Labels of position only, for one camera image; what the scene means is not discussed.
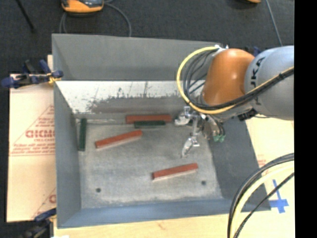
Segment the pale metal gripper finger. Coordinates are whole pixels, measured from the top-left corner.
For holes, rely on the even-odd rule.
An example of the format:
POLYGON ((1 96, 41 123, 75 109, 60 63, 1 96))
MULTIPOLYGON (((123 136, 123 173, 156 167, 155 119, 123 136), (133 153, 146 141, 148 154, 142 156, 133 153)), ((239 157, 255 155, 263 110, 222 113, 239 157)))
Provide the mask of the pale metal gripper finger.
POLYGON ((200 144, 195 137, 189 137, 184 143, 184 146, 181 151, 181 157, 182 158, 187 157, 193 148, 199 147, 199 146, 200 144))
POLYGON ((184 106, 183 110, 175 117, 174 124, 176 126, 188 124, 191 120, 190 110, 191 108, 189 106, 184 106))

